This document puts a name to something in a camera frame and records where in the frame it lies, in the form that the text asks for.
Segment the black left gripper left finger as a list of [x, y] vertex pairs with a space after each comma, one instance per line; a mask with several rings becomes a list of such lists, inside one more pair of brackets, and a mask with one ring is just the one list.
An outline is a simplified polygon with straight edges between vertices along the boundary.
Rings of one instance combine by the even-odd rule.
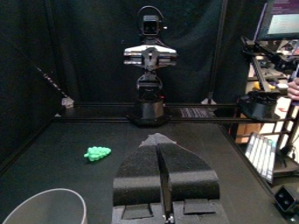
[[160, 201], [160, 171], [156, 156], [155, 133], [125, 157], [113, 179], [113, 205], [131, 206]]

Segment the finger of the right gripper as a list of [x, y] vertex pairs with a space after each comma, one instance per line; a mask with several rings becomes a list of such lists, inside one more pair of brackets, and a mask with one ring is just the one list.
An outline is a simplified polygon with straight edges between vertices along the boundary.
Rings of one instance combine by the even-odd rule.
[[159, 66], [159, 62], [158, 62], [159, 55], [160, 55], [159, 51], [156, 50], [156, 48], [154, 48], [152, 58], [151, 58], [151, 71], [154, 71]]
[[150, 52], [151, 52], [151, 48], [146, 48], [142, 51], [142, 55], [144, 57], [144, 70], [150, 71], [150, 63], [151, 63], [151, 59], [150, 59]]

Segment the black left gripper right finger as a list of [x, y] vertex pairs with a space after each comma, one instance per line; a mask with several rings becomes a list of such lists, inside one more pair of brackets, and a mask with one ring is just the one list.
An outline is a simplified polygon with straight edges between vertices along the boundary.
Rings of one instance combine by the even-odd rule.
[[218, 200], [219, 177], [204, 159], [162, 134], [156, 134], [156, 149], [172, 201]]

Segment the person's hand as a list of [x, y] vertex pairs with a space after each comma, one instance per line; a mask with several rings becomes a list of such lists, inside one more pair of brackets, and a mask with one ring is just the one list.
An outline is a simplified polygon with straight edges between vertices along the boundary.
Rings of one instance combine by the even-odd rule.
[[299, 101], [299, 78], [287, 83], [287, 95], [294, 101]]

